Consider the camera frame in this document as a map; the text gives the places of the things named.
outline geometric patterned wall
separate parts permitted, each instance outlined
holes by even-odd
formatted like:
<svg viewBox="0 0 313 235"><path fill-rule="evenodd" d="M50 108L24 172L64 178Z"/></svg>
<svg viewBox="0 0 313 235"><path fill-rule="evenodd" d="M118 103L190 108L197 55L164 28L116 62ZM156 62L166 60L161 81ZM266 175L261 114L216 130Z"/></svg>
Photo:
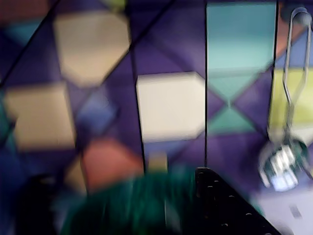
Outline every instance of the geometric patterned wall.
<svg viewBox="0 0 313 235"><path fill-rule="evenodd" d="M170 168L207 164L242 190L260 189L258 153L268 128L270 134L283 120L288 26L280 17L276 22L281 4L129 0L127 13L118 14L98 0L51 2L41 12L16 10L0 18L4 104L16 121L16 157L30 174L62 171L90 140L110 137L135 158L161 152ZM305 38L296 27L292 87ZM27 104L15 97L51 86L62 89ZM301 128L313 118L311 86L294 118L294 132L308 145L313 138ZM32 109L36 116L25 118ZM42 138L37 128L31 144L23 145L25 133L34 131L30 123L49 135Z"/></svg>

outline white hexagon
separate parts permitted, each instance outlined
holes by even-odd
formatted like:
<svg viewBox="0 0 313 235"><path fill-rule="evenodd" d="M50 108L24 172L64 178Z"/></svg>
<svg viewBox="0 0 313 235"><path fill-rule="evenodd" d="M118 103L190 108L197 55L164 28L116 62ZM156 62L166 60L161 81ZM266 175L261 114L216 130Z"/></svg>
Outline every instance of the white hexagon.
<svg viewBox="0 0 313 235"><path fill-rule="evenodd" d="M100 85L130 45L126 20L105 10L58 16L54 32L62 74L80 87Z"/></svg>
<svg viewBox="0 0 313 235"><path fill-rule="evenodd" d="M205 81L195 72L138 77L144 142L196 138L205 126Z"/></svg>

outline black object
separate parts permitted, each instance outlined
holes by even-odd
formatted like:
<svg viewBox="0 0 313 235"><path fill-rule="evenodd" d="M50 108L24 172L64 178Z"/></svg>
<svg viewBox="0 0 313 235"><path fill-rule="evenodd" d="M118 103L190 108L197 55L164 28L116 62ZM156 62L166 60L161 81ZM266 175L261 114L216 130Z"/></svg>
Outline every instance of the black object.
<svg viewBox="0 0 313 235"><path fill-rule="evenodd" d="M21 189L16 204L16 235L56 235L50 205L54 179L39 175L29 179Z"/></svg>
<svg viewBox="0 0 313 235"><path fill-rule="evenodd" d="M281 235L217 173L199 167L195 177L210 234Z"/></svg>

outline green fabric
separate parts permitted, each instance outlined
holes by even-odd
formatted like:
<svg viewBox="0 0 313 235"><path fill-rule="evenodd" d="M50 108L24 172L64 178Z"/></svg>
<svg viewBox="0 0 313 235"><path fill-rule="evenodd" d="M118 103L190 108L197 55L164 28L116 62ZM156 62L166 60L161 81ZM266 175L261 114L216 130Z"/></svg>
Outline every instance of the green fabric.
<svg viewBox="0 0 313 235"><path fill-rule="evenodd" d="M91 195L68 216L61 235L152 235L190 231L194 211L194 171L154 173Z"/></svg>

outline teal triangle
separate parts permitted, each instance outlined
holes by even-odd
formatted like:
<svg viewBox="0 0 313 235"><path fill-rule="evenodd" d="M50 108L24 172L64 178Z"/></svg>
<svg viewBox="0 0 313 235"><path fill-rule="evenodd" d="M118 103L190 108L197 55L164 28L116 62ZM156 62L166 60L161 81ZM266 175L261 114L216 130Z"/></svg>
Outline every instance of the teal triangle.
<svg viewBox="0 0 313 235"><path fill-rule="evenodd" d="M233 108L225 107L208 123L209 134L254 131L251 122Z"/></svg>
<svg viewBox="0 0 313 235"><path fill-rule="evenodd" d="M226 101L234 99L257 78L257 72L245 76L211 77L208 86Z"/></svg>
<svg viewBox="0 0 313 235"><path fill-rule="evenodd" d="M41 20L26 22L26 23L14 23L8 26L4 32L13 40L26 45L34 34L35 30L38 28Z"/></svg>

